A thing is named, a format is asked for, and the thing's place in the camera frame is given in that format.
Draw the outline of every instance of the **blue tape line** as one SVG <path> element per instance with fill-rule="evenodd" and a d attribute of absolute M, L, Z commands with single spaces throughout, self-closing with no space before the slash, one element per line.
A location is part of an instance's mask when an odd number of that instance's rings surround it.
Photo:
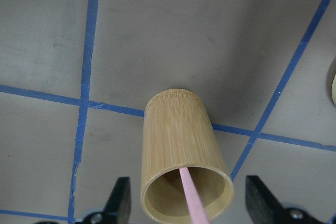
<path fill-rule="evenodd" d="M 212 124 L 212 127 L 215 131 L 223 131 L 223 132 L 240 134 L 240 135 L 245 135 L 245 136 L 253 136 L 253 133 L 254 133 L 251 130 L 231 127 L 231 126 L 226 126 L 226 125 L 220 125 L 220 124 L 215 124 L 215 123 Z"/>
<path fill-rule="evenodd" d="M 320 20 L 323 17 L 324 12 L 326 11 L 329 3 L 331 0 L 322 0 L 319 7 L 317 8 L 313 19 L 311 20 L 303 38 L 301 39 L 300 44 L 298 45 L 292 59 L 289 62 L 289 65 L 285 71 L 285 73 L 283 74 L 277 88 L 275 89 L 274 94 L 272 95 L 272 98 L 270 99 L 263 115 L 261 116 L 257 127 L 256 127 L 256 131 L 257 132 L 261 132 L 261 130 L 263 129 L 267 119 L 269 118 L 273 108 L 275 107 L 277 101 L 280 98 L 280 95 L 282 94 L 289 78 L 291 77 L 292 73 L 294 72 L 294 69 L 297 65 L 297 63 L 299 62 L 299 60 L 301 59 L 301 56 L 304 52 L 304 50 L 307 47 L 307 44 L 309 43 L 313 33 L 315 32 Z"/>
<path fill-rule="evenodd" d="M 48 93 L 43 93 L 43 92 L 38 92 L 38 91 L 33 91 L 33 90 L 28 90 L 28 89 L 20 89 L 20 88 L 5 86 L 5 85 L 0 85 L 0 92 L 4 92 L 7 94 L 21 95 L 23 97 L 42 99 L 46 101 L 76 105 L 76 106 L 79 106 L 80 104 L 80 100 L 76 98 L 63 97 L 61 95 L 48 94 Z"/>
<path fill-rule="evenodd" d="M 90 78 L 91 78 L 91 59 L 95 43 L 96 22 L 98 14 L 98 1 L 89 0 L 85 31 L 85 44 L 83 52 L 80 107 L 78 115 L 78 125 L 75 138 L 75 153 L 72 165 L 71 187 L 68 207 L 68 221 L 73 222 L 75 215 L 75 189 L 76 189 L 76 171 L 81 161 L 86 119 L 88 114 L 88 103 L 90 95 Z"/>
<path fill-rule="evenodd" d="M 320 143 L 315 143 L 311 141 L 300 140 L 300 139 L 295 139 L 295 138 L 290 138 L 290 137 L 285 137 L 285 136 L 277 136 L 277 135 L 272 135 L 272 134 L 261 133 L 259 138 L 336 152 L 336 146 L 334 145 L 323 145 Z"/>
<path fill-rule="evenodd" d="M 281 77 L 281 80 L 277 86 L 277 88 L 275 89 L 269 103 L 267 104 L 265 111 L 263 112 L 263 115 L 261 116 L 254 132 L 256 135 L 260 134 L 261 130 L 264 128 L 272 110 L 274 109 L 277 101 L 280 98 L 281 93 L 283 92 L 289 78 L 291 77 L 291 75 L 293 74 L 293 71 L 297 65 L 297 63 L 299 62 L 299 60 L 301 59 L 301 56 L 304 52 L 304 50 L 307 47 L 307 44 L 309 43 L 313 33 L 315 32 L 320 20 L 323 17 L 324 12 L 326 11 L 329 3 L 331 0 L 322 0 L 319 7 L 317 8 L 303 38 L 301 39 L 300 44 L 298 45 L 292 59 L 289 62 L 289 65 L 287 66 L 285 73 L 283 74 L 283 76 Z M 254 143 L 255 143 L 255 137 L 252 136 L 249 139 L 248 144 L 245 146 L 243 153 L 241 154 L 241 156 L 239 157 L 232 173 L 231 173 L 231 177 L 234 179 L 240 168 L 242 167 L 247 155 L 249 154 L 250 150 L 252 149 Z"/>
<path fill-rule="evenodd" d="M 89 106 L 89 108 L 93 108 L 93 109 L 97 109 L 97 110 L 109 110 L 109 111 L 114 111 L 114 112 L 118 112 L 118 113 L 121 113 L 121 114 L 144 117 L 144 111 L 143 110 L 137 110 L 137 109 L 128 108 L 128 107 L 122 107 L 122 106 L 106 104 L 106 103 L 102 103 L 102 102 L 93 102 L 93 101 L 90 101 L 88 106 Z"/>
<path fill-rule="evenodd" d="M 33 212 L 9 211 L 9 210 L 1 210 L 1 209 L 0 209 L 0 214 L 19 215 L 19 216 L 34 217 L 34 218 L 49 219 L 49 220 L 65 220 L 65 221 L 68 220 L 68 217 L 62 217 L 62 216 L 42 215 L 42 214 L 36 214 Z"/>
<path fill-rule="evenodd" d="M 328 220 L 328 224 L 332 224 L 333 220 L 336 219 L 336 213 Z"/>

